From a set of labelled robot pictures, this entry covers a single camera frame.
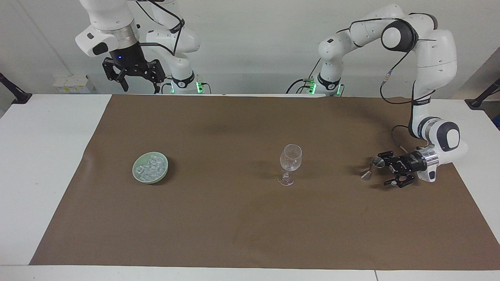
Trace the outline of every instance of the clear glass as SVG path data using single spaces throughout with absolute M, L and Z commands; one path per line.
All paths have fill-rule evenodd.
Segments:
M 302 164 L 302 148 L 296 144 L 285 146 L 279 157 L 279 163 L 283 170 L 278 175 L 278 182 L 283 186 L 291 186 L 295 180 L 292 172 Z

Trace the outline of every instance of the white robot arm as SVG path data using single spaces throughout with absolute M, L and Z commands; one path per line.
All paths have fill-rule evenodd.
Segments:
M 314 81 L 316 91 L 334 93 L 344 69 L 343 56 L 379 38 L 390 51 L 416 53 L 418 70 L 413 84 L 408 131 L 413 137 L 429 143 L 400 157 L 394 157 L 392 151 L 379 154 L 378 162 L 383 160 L 396 175 L 385 184 L 404 187 L 415 179 L 411 175 L 415 172 L 421 180 L 434 182 L 437 166 L 453 162 L 468 150 L 455 123 L 429 115 L 430 95 L 448 84 L 457 73 L 453 35 L 448 30 L 438 29 L 434 16 L 425 13 L 406 15 L 398 5 L 390 4 L 327 38 L 319 45 L 324 64 Z
M 148 43 L 139 43 L 138 26 L 127 0 L 80 0 L 91 24 L 76 37 L 76 43 L 89 57 L 109 52 L 111 57 L 106 57 L 102 66 L 107 78 L 119 82 L 124 91 L 129 88 L 125 76 L 140 76 L 151 81 L 158 93 L 165 72 L 158 59 L 146 61 L 141 48 L 154 46 L 152 50 L 162 56 L 172 72 L 172 88 L 180 93 L 199 93 L 201 85 L 196 83 L 191 63 L 182 53 L 197 51 L 200 39 L 177 16 L 175 0 L 139 1 L 151 2 L 155 21 L 165 27 L 150 31 L 146 36 Z

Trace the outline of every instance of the brown surface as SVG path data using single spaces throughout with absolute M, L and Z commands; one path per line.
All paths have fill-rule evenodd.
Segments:
M 453 165 L 434 184 L 360 180 L 370 156 L 400 154 L 408 115 L 375 98 L 115 95 L 30 264 L 500 270 Z M 304 156 L 284 187 L 289 143 Z M 149 151 L 170 165 L 155 185 L 131 173 Z

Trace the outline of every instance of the tabletop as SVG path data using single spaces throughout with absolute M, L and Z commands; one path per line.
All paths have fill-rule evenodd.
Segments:
M 500 271 L 374 271 L 136 266 L 27 266 L 75 173 L 110 95 L 35 95 L 0 119 L 0 277 L 7 280 L 500 280 Z M 469 144 L 454 164 L 497 240 L 500 132 L 462 100 L 433 100 Z

